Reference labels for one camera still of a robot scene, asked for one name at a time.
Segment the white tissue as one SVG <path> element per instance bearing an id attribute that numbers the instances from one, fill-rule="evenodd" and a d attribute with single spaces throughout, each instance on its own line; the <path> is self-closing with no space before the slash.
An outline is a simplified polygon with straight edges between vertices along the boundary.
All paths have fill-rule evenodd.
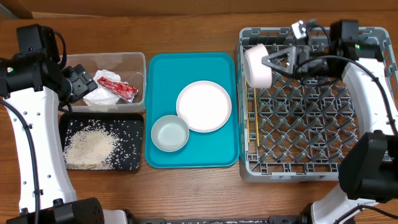
<path id="1" fill-rule="evenodd" d="M 121 77 L 118 74 L 110 72 L 108 70 L 98 70 L 93 79 L 97 82 L 101 77 L 104 77 L 112 82 L 121 81 Z M 97 89 L 83 97 L 83 101 L 88 106 L 115 105 L 119 101 L 119 99 L 120 97 L 105 89 L 100 84 L 98 84 Z"/>

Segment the pink shallow bowl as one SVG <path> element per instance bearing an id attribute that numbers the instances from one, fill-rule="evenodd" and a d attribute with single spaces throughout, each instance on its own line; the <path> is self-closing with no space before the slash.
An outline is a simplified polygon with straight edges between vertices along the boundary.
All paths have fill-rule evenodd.
<path id="1" fill-rule="evenodd" d="M 265 56 L 268 56 L 268 51 L 264 44 L 258 44 L 244 53 L 243 69 L 251 88 L 269 89 L 272 85 L 272 69 L 262 63 Z"/>

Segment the red snack wrapper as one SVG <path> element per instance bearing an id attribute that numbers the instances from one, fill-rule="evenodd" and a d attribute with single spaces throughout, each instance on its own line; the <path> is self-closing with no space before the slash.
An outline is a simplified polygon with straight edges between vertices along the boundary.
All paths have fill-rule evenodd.
<path id="1" fill-rule="evenodd" d="M 132 103 L 139 91 L 136 87 L 128 84 L 128 82 L 113 82 L 105 77 L 99 78 L 97 82 L 127 103 Z"/>

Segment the grey bowl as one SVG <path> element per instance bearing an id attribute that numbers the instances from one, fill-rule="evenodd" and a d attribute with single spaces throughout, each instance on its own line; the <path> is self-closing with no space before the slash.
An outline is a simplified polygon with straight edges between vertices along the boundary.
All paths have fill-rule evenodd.
<path id="1" fill-rule="evenodd" d="M 164 152 L 180 150 L 188 142 L 190 130 L 186 122 L 175 115 L 159 118 L 151 129 L 154 145 Z"/>

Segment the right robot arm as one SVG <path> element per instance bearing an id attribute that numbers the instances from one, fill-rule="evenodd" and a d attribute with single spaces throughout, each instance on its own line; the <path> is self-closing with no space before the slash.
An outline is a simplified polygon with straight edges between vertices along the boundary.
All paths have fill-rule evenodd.
<path id="1" fill-rule="evenodd" d="M 263 44 L 245 53 L 246 78 L 254 88 L 269 88 L 272 73 L 287 78 L 335 77 L 351 95 L 358 118 L 359 141 L 343 159 L 338 185 L 311 204 L 306 223 L 344 223 L 362 209 L 397 197 L 397 108 L 389 92 L 380 46 L 359 35 L 359 24 L 341 20 L 326 30 L 328 52 L 313 52 L 314 21 L 292 25 L 296 45 L 270 54 Z"/>

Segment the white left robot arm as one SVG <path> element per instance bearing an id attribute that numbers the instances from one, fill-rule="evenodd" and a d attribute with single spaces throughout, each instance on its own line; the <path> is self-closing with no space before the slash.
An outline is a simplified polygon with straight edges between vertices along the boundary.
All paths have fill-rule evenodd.
<path id="1" fill-rule="evenodd" d="M 96 88 L 83 66 L 66 67 L 59 55 L 24 52 L 1 62 L 1 104 L 12 121 L 21 177 L 21 215 L 8 223 L 134 223 L 129 210 L 78 200 L 63 161 L 58 108 Z"/>

